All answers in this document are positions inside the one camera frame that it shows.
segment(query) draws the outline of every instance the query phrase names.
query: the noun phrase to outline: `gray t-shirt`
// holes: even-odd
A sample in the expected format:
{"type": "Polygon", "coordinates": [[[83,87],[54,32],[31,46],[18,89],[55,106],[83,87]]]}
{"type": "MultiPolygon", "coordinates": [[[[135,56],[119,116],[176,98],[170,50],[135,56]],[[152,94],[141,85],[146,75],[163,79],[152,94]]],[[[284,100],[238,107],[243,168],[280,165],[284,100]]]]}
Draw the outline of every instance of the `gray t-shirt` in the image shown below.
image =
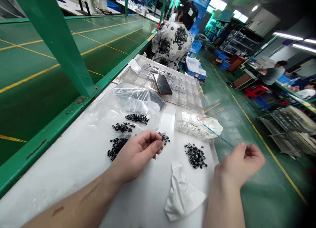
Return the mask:
{"type": "Polygon", "coordinates": [[[261,80],[266,85],[272,85],[279,77],[285,72],[284,68],[268,68],[267,74],[264,75],[261,80]]]}

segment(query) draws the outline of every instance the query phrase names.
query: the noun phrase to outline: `clear plastic tray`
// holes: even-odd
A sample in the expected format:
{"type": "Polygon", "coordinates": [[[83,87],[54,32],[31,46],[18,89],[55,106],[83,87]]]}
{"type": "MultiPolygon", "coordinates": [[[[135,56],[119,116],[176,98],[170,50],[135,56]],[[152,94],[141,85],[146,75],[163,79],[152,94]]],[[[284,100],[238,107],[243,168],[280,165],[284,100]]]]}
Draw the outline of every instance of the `clear plastic tray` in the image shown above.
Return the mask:
{"type": "Polygon", "coordinates": [[[199,88],[198,81],[142,55],[137,55],[135,60],[141,66],[141,70],[136,73],[128,67],[120,76],[120,82],[128,82],[157,91],[153,74],[164,75],[172,90],[172,96],[161,95],[165,101],[183,105],[196,111],[203,111],[205,107],[204,95],[199,88]]]}

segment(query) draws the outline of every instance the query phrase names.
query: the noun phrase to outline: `blue stick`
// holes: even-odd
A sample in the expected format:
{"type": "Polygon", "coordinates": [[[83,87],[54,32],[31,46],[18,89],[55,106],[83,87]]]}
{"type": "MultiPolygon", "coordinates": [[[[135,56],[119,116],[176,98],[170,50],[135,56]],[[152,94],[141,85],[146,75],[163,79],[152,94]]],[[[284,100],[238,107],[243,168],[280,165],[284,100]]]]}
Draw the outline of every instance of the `blue stick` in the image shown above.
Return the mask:
{"type": "Polygon", "coordinates": [[[219,136],[217,133],[215,133],[212,129],[210,129],[209,127],[207,127],[205,124],[203,124],[206,128],[208,128],[210,131],[212,131],[212,133],[216,134],[216,136],[218,136],[220,139],[222,139],[224,142],[226,142],[228,145],[230,145],[231,147],[234,147],[232,144],[230,144],[229,142],[227,142],[225,139],[223,139],[221,136],[219,136]]]}

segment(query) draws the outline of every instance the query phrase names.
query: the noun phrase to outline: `small black component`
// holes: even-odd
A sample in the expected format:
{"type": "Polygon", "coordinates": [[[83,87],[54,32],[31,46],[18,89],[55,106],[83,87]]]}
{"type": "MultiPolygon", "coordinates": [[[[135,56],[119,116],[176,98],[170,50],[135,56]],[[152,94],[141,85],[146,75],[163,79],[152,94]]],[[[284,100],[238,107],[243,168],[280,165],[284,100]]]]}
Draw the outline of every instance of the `small black component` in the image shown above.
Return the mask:
{"type": "Polygon", "coordinates": [[[164,145],[166,145],[167,142],[170,141],[170,140],[169,140],[169,137],[166,135],[166,133],[160,133],[160,132],[158,132],[158,133],[159,133],[159,135],[162,137],[162,140],[165,141],[164,145]]]}
{"type": "Polygon", "coordinates": [[[204,148],[203,146],[201,147],[201,149],[198,149],[195,144],[188,144],[185,145],[185,154],[187,154],[189,156],[189,162],[190,164],[193,166],[194,169],[197,169],[198,167],[200,167],[202,169],[202,167],[207,167],[207,164],[205,164],[204,160],[205,160],[205,156],[204,156],[204,152],[202,151],[202,148],[204,148]]]}
{"type": "Polygon", "coordinates": [[[125,116],[125,118],[134,122],[139,122],[147,125],[149,121],[147,116],[147,114],[128,114],[127,116],[125,116]]]}
{"type": "Polygon", "coordinates": [[[130,135],[126,136],[126,138],[121,138],[121,139],[115,138],[113,140],[110,140],[110,142],[113,143],[112,149],[108,150],[108,157],[110,157],[111,161],[113,161],[116,158],[119,151],[122,149],[125,143],[127,143],[129,138],[130,138],[130,135]]]}
{"type": "Polygon", "coordinates": [[[130,123],[123,123],[123,124],[117,123],[115,126],[112,125],[112,127],[115,129],[115,131],[120,131],[121,133],[124,133],[124,132],[133,131],[132,128],[135,128],[135,125],[130,124],[130,123]]]}

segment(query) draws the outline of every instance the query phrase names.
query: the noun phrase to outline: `ceiling light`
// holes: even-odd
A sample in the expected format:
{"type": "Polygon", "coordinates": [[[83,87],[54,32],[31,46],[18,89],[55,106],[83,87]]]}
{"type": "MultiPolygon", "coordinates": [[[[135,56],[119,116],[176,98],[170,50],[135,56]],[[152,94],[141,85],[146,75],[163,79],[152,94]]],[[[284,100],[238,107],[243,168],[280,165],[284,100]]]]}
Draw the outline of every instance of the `ceiling light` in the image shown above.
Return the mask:
{"type": "Polygon", "coordinates": [[[312,48],[309,48],[309,47],[304,46],[304,45],[293,44],[292,46],[295,47],[295,48],[298,48],[298,49],[303,49],[303,50],[307,50],[307,51],[316,53],[316,49],[312,49],[312,48]]]}
{"type": "Polygon", "coordinates": [[[313,39],[306,39],[306,40],[304,40],[304,41],[309,42],[309,43],[316,44],[316,40],[313,40],[313,39]]]}
{"type": "Polygon", "coordinates": [[[292,36],[292,35],[284,34],[284,33],[281,33],[281,32],[274,32],[273,35],[274,36],[283,37],[283,38],[287,38],[287,39],[292,39],[292,40],[303,40],[302,37],[292,36]]]}
{"type": "Polygon", "coordinates": [[[254,6],[251,11],[253,12],[253,11],[255,11],[257,8],[258,8],[258,5],[254,6]]]}

